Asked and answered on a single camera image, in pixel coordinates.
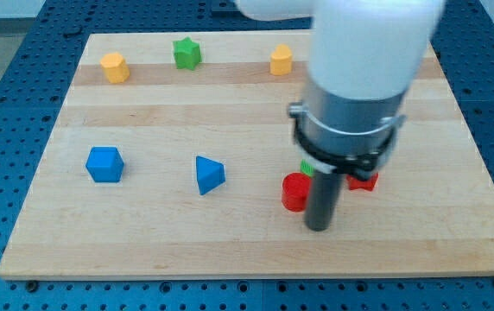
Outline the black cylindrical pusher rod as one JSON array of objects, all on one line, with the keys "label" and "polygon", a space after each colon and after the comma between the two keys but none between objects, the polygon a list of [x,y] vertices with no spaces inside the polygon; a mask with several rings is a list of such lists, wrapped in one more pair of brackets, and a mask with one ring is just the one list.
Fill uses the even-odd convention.
[{"label": "black cylindrical pusher rod", "polygon": [[310,230],[322,232],[330,226],[343,180],[344,176],[336,171],[314,172],[304,212],[304,222]]}]

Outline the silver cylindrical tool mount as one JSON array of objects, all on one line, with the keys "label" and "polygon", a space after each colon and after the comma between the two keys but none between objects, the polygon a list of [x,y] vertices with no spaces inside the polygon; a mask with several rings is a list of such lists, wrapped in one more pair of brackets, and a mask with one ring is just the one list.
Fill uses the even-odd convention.
[{"label": "silver cylindrical tool mount", "polygon": [[344,98],[308,79],[301,101],[288,107],[302,158],[324,174],[369,180],[396,146],[406,120],[398,113],[403,97]]}]

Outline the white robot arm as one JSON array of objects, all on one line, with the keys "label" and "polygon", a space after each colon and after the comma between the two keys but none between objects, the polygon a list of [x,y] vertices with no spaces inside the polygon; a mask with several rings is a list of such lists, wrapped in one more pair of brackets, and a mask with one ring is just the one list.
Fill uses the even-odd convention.
[{"label": "white robot arm", "polygon": [[314,173],[305,225],[326,230],[346,176],[369,180],[389,160],[405,116],[399,109],[443,0],[239,0],[258,21],[312,20],[307,80],[288,108],[293,135]]}]

